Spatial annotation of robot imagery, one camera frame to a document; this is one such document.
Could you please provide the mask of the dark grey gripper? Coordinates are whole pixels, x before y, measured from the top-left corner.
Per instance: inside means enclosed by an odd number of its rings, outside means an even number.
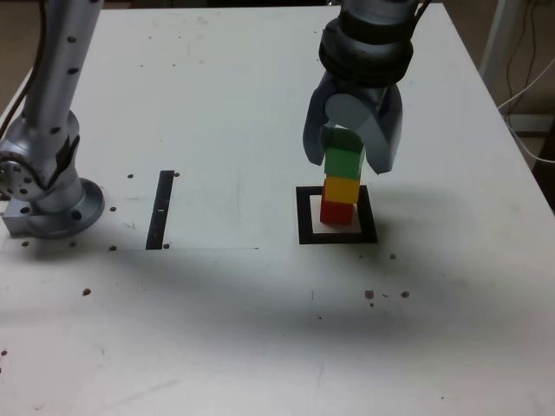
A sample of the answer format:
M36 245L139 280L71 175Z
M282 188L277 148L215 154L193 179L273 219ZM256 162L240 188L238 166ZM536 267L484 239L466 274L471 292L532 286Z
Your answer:
M402 98L396 85L339 87L325 72L314 90L304 123L303 145L310 163L321 165L331 131L337 125L355 133L365 147L366 160L376 174L390 172L402 133Z

